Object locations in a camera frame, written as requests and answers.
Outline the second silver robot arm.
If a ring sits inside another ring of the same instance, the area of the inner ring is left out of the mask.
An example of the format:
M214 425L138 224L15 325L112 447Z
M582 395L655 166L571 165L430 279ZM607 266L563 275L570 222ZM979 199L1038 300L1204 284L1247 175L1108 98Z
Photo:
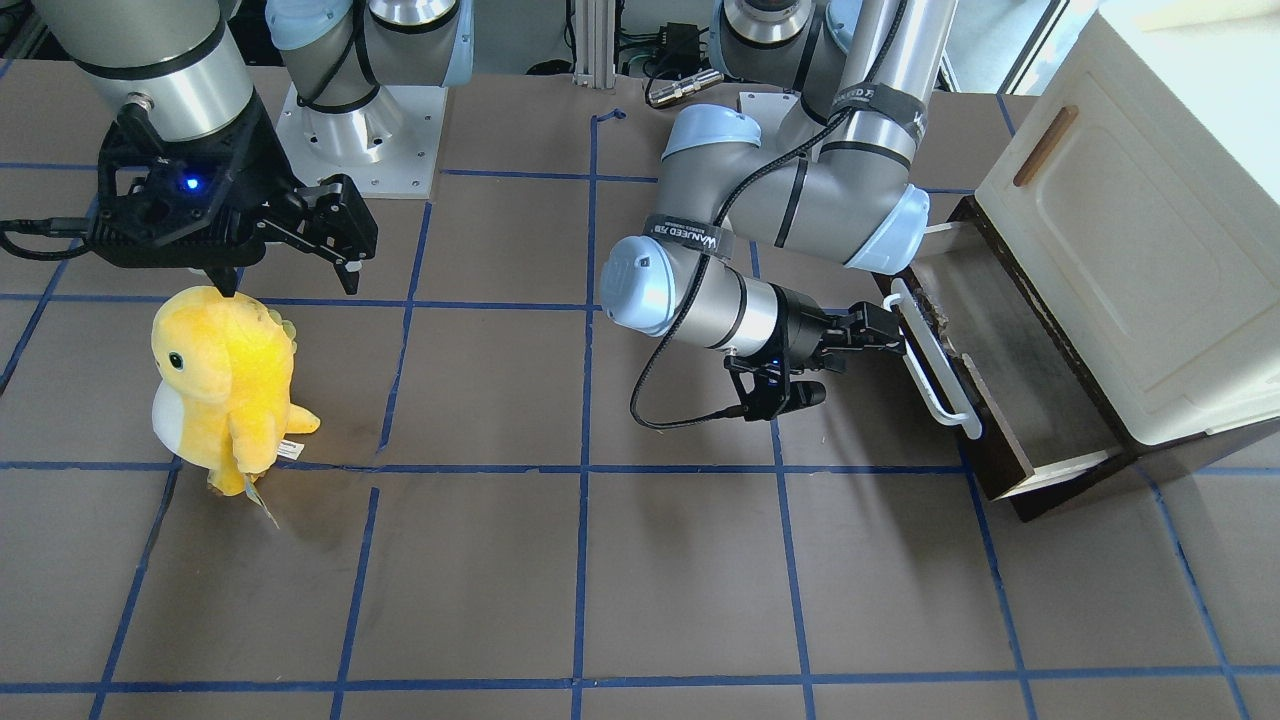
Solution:
M470 1L266 1L293 95L274 119L233 28L232 1L37 1L35 10L111 111L86 218L3 223L36 261L93 254L125 269L184 268L218 295L284 243L347 295L378 252L370 193L425 152L401 90L474 72Z

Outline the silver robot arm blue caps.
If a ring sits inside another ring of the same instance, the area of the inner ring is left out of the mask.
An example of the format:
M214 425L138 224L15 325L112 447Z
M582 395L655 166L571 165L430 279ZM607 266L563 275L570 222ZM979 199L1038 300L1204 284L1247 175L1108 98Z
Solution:
M777 132L732 108L675 118L654 211L622 238L599 290L618 325L724 355L737 401L689 419L768 421L824 400L804 372L851 351L904 354L899 324L860 302L824 313L730 264L739 241L883 275L916 255L929 195L909 181L954 23L952 1L722 1L716 67L797 95Z

